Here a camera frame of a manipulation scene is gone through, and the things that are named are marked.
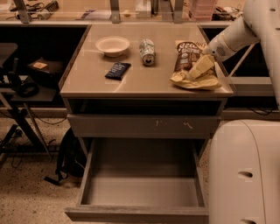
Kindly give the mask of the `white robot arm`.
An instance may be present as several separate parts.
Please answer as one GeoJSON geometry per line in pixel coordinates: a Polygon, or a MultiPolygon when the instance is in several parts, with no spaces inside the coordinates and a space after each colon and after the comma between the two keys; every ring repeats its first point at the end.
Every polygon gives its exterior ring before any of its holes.
{"type": "MultiPolygon", "coordinates": [[[[279,8],[279,0],[247,0],[242,16],[206,49],[224,61],[259,42],[278,101],[279,8]]],[[[218,128],[209,152],[208,216],[200,224],[280,224],[280,122],[235,120],[218,128]]]]}

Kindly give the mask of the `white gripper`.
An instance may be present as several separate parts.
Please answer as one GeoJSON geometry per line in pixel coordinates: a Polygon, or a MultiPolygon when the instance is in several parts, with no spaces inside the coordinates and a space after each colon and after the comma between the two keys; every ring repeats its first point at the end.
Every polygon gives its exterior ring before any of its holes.
{"type": "Polygon", "coordinates": [[[215,61],[225,61],[231,58],[235,51],[231,50],[222,38],[213,38],[203,50],[203,55],[191,68],[186,76],[194,81],[214,66],[215,61]]]}

